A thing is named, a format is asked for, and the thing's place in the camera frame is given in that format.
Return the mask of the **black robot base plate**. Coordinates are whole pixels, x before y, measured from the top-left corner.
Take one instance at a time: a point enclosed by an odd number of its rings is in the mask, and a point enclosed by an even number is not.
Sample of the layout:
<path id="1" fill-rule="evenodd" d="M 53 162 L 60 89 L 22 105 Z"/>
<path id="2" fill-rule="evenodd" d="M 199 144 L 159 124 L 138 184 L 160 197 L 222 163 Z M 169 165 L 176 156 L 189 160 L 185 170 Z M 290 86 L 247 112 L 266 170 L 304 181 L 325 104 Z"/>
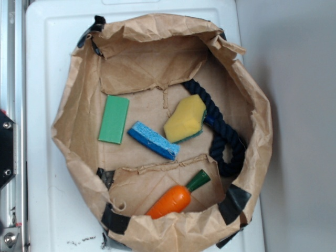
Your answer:
<path id="1" fill-rule="evenodd" d="M 1 190 L 15 176 L 15 122 L 1 110 Z"/>

